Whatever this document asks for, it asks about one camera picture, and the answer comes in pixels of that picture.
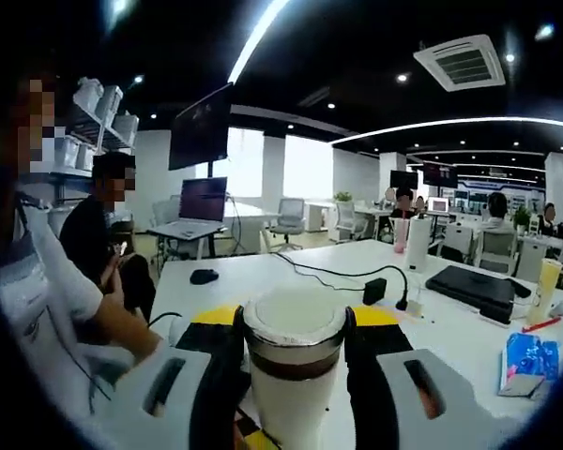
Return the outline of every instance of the robotic claw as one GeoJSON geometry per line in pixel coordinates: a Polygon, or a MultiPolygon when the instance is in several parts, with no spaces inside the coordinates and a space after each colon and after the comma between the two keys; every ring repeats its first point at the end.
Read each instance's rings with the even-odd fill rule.
{"type": "MultiPolygon", "coordinates": [[[[240,369],[243,307],[231,326],[210,326],[215,328],[207,337],[204,330],[189,328],[178,348],[154,354],[117,384],[98,420],[122,448],[234,448],[232,424],[250,384],[240,369]],[[157,402],[165,404],[159,417],[151,413],[157,402]]],[[[482,409],[471,384],[433,353],[376,354],[349,307],[344,354],[357,449],[382,444],[404,450],[486,449],[514,428],[514,422],[482,409]],[[434,403],[434,418],[422,405],[422,392],[434,403]]]]}

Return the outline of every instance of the pillar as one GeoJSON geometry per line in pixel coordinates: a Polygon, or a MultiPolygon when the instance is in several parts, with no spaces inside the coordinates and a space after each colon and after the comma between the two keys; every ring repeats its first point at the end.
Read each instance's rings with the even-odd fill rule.
{"type": "Polygon", "coordinates": [[[553,203],[556,222],[563,220],[563,153],[550,153],[544,161],[546,170],[546,202],[553,203]]]}
{"type": "Polygon", "coordinates": [[[384,198],[390,187],[390,172],[406,172],[406,156],[399,153],[382,153],[379,156],[379,198],[384,198]]]}

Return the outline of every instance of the black laptop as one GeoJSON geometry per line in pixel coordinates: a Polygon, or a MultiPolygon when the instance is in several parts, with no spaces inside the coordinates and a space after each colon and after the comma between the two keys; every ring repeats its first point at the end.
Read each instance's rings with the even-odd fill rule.
{"type": "Polygon", "coordinates": [[[479,313],[486,317],[502,323],[510,322],[515,289],[508,279],[489,277],[451,265],[428,279],[425,286],[479,308],[479,313]]]}

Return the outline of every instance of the red pen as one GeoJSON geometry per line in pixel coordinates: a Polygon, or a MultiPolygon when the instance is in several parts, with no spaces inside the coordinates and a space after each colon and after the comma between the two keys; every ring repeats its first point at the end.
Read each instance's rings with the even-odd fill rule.
{"type": "Polygon", "coordinates": [[[536,325],[528,326],[527,328],[523,327],[522,333],[530,333],[532,331],[540,330],[541,328],[544,328],[545,326],[552,325],[553,323],[557,323],[560,320],[561,320],[560,317],[555,317],[554,319],[551,319],[550,321],[546,321],[546,322],[538,323],[536,325]]]}

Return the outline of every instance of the white storage box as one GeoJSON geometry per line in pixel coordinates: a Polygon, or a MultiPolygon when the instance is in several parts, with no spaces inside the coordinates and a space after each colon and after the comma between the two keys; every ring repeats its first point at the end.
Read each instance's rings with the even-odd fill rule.
{"type": "Polygon", "coordinates": [[[96,107],[96,115],[104,121],[105,127],[110,127],[113,124],[121,98],[123,98],[123,91],[119,89],[119,86],[106,86],[104,88],[104,95],[96,107]]]}
{"type": "Polygon", "coordinates": [[[137,115],[118,115],[114,118],[113,128],[126,143],[133,145],[139,123],[140,119],[137,115]]]}
{"type": "Polygon", "coordinates": [[[85,143],[81,142],[79,145],[79,152],[77,154],[77,164],[75,167],[81,169],[82,171],[91,171],[94,166],[94,155],[96,151],[94,148],[85,143]]]}
{"type": "Polygon", "coordinates": [[[104,94],[104,88],[98,80],[88,80],[86,77],[79,80],[79,85],[80,88],[73,95],[73,101],[82,109],[93,113],[96,110],[100,98],[104,94]]]}
{"type": "Polygon", "coordinates": [[[62,139],[55,139],[54,148],[54,167],[75,168],[77,154],[79,153],[79,141],[72,136],[65,136],[62,139]]]}

